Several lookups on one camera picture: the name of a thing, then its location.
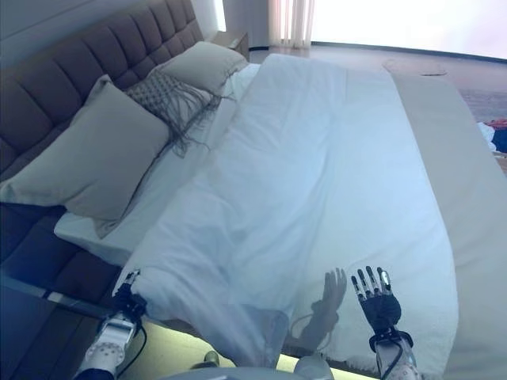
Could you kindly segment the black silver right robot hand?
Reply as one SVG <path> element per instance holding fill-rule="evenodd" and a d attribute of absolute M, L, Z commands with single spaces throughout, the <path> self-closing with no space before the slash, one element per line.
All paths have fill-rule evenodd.
<path fill-rule="evenodd" d="M 385 335 L 398 324 L 401 306 L 394 296 L 387 271 L 370 266 L 351 276 L 353 289 L 368 324 L 376 335 Z"/>

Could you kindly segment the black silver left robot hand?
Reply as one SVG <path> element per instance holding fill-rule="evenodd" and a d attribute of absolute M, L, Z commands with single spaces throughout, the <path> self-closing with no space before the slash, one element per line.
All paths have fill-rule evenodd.
<path fill-rule="evenodd" d="M 140 319 L 147 308 L 147 302 L 139 294 L 132 292 L 132 285 L 139 275 L 139 269 L 129 272 L 112 297 L 115 310 L 124 313 L 132 320 Z"/>

